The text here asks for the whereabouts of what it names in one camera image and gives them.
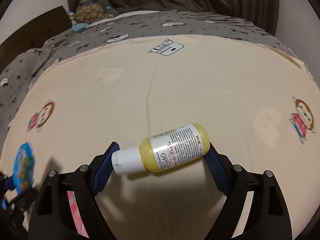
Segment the gray bedsheet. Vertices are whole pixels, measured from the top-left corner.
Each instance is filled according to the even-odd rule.
[[[52,64],[125,39],[179,34],[213,35],[262,43],[297,57],[277,38],[251,22],[214,13],[165,11],[112,20],[89,27],[82,33],[67,30],[48,40],[41,49],[31,49],[17,56],[0,74],[0,80],[3,80],[0,87],[0,147],[3,147],[10,123],[29,89]]]

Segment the cartoon monkey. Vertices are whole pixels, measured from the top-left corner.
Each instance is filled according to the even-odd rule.
[[[306,139],[307,130],[316,134],[315,119],[310,107],[302,100],[295,97],[292,98],[295,103],[296,113],[291,114],[290,122],[295,128],[302,144]]]
[[[55,103],[52,101],[47,102],[47,104],[41,109],[39,113],[35,113],[29,122],[28,131],[31,131],[33,127],[41,128],[52,115]]]

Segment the blue rubber gripper pad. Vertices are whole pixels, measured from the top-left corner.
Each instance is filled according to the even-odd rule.
[[[204,155],[203,158],[218,190],[221,191],[225,196],[228,196],[230,192],[228,175],[214,151],[210,148],[209,152]]]
[[[113,171],[111,157],[112,154],[118,150],[120,150],[120,147],[115,143],[111,150],[106,154],[104,160],[101,162],[97,172],[95,173],[92,184],[92,192],[95,196],[106,186]]]
[[[15,188],[16,188],[16,186],[13,183],[13,176],[7,178],[4,181],[4,190],[5,191],[7,191],[7,190],[15,190]]]

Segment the yellow liquid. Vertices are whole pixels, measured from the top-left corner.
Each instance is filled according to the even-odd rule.
[[[205,155],[208,153],[210,149],[210,140],[209,140],[208,133],[201,124],[195,122],[192,125],[198,130],[198,133],[201,137],[203,148],[204,148],[203,155]],[[149,138],[145,138],[142,141],[139,151],[140,151],[140,157],[142,159],[142,162],[145,168],[152,172],[159,172],[160,170],[156,162],[156,158],[153,153]]]

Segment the blue toy package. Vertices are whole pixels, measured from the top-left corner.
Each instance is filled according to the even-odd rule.
[[[24,143],[17,151],[13,165],[13,184],[20,194],[33,184],[33,167],[35,164],[30,144]]]

